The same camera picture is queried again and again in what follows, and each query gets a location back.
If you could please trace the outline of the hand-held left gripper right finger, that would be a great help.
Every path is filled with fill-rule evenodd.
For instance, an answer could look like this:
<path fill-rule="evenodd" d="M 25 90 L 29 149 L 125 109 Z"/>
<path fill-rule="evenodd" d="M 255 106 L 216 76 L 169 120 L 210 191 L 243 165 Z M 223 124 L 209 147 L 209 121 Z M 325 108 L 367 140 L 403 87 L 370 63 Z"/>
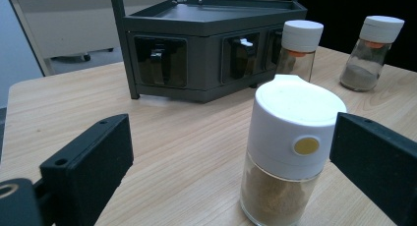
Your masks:
<path fill-rule="evenodd" d="M 338 113 L 330 161 L 397 226 L 417 226 L 417 142 Z"/>

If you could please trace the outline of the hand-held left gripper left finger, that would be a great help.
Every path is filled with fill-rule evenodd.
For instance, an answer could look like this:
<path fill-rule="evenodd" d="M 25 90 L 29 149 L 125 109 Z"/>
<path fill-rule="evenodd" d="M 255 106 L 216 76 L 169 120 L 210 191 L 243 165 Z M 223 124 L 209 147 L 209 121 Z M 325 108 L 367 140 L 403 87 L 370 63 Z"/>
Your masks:
<path fill-rule="evenodd" d="M 133 165 L 129 116 L 98 121 L 40 165 L 56 226 L 93 226 Z"/>

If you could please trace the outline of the spice jar with brown powder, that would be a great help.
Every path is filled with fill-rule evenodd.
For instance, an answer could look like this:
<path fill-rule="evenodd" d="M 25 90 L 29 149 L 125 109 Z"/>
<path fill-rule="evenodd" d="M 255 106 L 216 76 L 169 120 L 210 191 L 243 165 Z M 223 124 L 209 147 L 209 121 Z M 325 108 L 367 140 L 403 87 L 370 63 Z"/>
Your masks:
<path fill-rule="evenodd" d="M 296 226 L 328 160 L 344 102 L 297 76 L 255 94 L 240 205 L 257 226 Z"/>

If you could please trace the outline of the spice jar with grey powder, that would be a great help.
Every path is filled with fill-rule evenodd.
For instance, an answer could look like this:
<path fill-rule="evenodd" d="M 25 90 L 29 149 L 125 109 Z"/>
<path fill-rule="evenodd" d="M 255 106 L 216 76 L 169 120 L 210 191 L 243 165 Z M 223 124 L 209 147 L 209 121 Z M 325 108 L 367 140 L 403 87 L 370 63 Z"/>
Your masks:
<path fill-rule="evenodd" d="M 366 17 L 339 82 L 355 91 L 372 90 L 404 23 L 405 20 L 388 16 Z"/>

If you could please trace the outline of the spice jar with orange powder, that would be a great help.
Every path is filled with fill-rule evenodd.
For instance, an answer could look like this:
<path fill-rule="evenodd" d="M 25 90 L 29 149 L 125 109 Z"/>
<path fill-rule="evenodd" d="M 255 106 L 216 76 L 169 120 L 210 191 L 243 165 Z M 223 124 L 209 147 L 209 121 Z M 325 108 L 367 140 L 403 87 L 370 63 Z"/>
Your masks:
<path fill-rule="evenodd" d="M 311 80 L 316 50 L 324 25 L 306 20 L 284 23 L 276 72 Z"/>

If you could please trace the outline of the dark grey spice rack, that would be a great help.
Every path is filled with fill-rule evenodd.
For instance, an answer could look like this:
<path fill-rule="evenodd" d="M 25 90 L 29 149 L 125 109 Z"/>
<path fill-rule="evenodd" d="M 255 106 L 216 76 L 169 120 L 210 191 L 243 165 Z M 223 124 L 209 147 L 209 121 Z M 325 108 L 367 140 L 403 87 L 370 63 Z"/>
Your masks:
<path fill-rule="evenodd" d="M 111 0 L 132 98 L 209 102 L 273 79 L 297 0 L 165 0 L 128 13 Z"/>

